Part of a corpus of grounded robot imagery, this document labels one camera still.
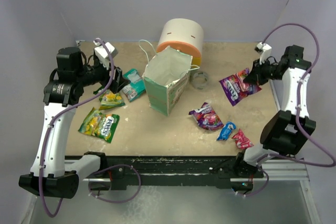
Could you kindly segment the purple Foxs candy bag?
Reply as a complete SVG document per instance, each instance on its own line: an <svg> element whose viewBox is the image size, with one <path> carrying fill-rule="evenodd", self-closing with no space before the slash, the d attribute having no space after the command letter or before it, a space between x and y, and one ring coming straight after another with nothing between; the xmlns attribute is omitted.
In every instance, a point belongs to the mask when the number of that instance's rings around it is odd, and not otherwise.
<svg viewBox="0 0 336 224"><path fill-rule="evenodd" d="M246 68L219 80L219 83L232 106L237 105L242 99L249 95L253 95L262 90L258 85L244 83L244 79L249 75L249 72L249 68Z"/></svg>

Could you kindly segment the green Fresh paper bag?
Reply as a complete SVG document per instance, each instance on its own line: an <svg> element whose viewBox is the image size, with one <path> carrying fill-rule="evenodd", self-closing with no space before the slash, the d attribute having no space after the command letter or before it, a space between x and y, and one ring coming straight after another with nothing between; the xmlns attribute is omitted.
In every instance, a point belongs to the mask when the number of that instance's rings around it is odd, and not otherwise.
<svg viewBox="0 0 336 224"><path fill-rule="evenodd" d="M157 52L152 58L146 50L147 58L142 79L154 110L169 116L184 92L190 72L200 67L192 64L193 57L170 46Z"/></svg>

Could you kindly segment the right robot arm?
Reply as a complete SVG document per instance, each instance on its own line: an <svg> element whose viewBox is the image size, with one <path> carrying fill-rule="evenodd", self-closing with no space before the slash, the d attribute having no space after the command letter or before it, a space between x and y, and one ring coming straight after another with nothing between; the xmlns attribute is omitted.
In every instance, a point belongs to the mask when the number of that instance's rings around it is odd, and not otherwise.
<svg viewBox="0 0 336 224"><path fill-rule="evenodd" d="M284 93L280 110L265 125L260 143L237 154L233 170L238 177L255 174L256 166L274 154L295 156L316 129L316 122L309 118L306 103L312 64L304 60L304 48L288 46L280 61L273 63L269 60L271 47L268 44L258 43L255 51L260 58L253 62L252 71L244 83L260 86L269 80L281 80Z"/></svg>

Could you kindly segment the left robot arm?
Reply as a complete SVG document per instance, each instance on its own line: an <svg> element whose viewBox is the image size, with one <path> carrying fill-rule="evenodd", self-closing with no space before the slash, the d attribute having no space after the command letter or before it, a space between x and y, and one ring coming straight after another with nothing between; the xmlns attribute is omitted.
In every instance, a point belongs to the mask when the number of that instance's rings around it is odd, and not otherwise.
<svg viewBox="0 0 336 224"><path fill-rule="evenodd" d="M78 47L59 49L57 68L50 74L44 88L44 124L38 152L29 174L21 175L19 186L40 197L71 199L79 183L89 175L104 177L108 172L107 158L102 152L86 152L70 165L65 163L69 130L84 88L96 83L118 87L121 70L112 67L111 58L118 51L109 42L96 46L93 65Z"/></svg>

